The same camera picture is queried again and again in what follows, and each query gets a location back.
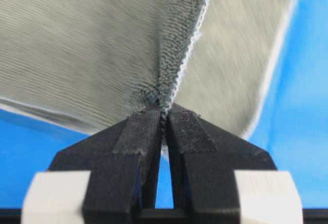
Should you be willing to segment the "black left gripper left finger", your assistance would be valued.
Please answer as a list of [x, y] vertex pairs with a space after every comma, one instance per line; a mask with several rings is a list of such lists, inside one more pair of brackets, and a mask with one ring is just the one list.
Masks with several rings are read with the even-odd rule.
[[132, 223], [155, 206], [160, 110], [148, 107], [75, 143], [34, 175], [22, 223]]

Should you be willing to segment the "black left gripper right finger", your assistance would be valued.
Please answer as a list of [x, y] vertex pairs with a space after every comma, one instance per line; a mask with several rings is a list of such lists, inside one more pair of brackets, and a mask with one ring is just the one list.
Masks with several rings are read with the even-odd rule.
[[174, 205], [191, 223], [303, 223], [293, 178], [267, 151], [179, 105], [167, 125]]

